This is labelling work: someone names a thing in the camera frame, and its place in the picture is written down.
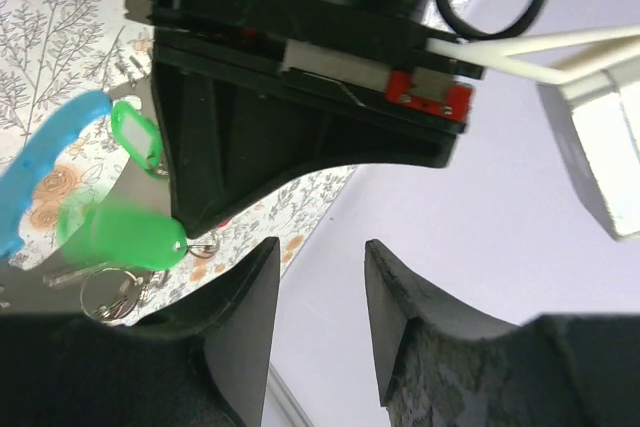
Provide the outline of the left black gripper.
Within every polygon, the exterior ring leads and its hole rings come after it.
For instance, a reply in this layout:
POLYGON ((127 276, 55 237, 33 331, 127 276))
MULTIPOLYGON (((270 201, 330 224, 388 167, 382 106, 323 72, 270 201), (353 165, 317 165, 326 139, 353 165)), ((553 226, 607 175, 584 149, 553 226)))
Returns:
POLYGON ((288 182, 371 163, 443 168, 480 66, 433 53, 427 0, 125 0, 153 26, 172 216, 198 236, 288 182))

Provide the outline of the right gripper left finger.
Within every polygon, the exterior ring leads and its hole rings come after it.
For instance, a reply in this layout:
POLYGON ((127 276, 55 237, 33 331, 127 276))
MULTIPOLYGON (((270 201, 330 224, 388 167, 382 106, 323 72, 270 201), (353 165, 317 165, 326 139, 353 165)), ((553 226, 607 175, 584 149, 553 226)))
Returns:
POLYGON ((5 426, 257 426, 280 283, 268 237, 130 327, 81 314, 1 320, 5 426))

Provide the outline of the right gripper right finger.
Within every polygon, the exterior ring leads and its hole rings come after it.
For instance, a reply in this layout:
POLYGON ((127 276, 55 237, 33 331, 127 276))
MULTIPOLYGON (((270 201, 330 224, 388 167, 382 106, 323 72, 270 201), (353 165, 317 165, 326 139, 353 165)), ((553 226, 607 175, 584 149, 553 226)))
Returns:
POLYGON ((381 405, 395 426, 635 426, 639 319, 485 314, 365 245, 381 405))

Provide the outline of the green key tag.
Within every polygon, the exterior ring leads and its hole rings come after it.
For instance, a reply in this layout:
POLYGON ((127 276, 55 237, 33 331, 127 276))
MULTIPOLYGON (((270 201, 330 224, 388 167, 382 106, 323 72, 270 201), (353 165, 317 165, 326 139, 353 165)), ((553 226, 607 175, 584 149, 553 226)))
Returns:
POLYGON ((116 262, 147 270, 168 270, 188 251, 180 222, 121 202, 63 206, 56 235, 64 254, 73 260, 116 262))
POLYGON ((112 133, 129 156, 144 170, 159 166, 163 142, 158 126, 128 101, 117 101, 111 112, 112 133))

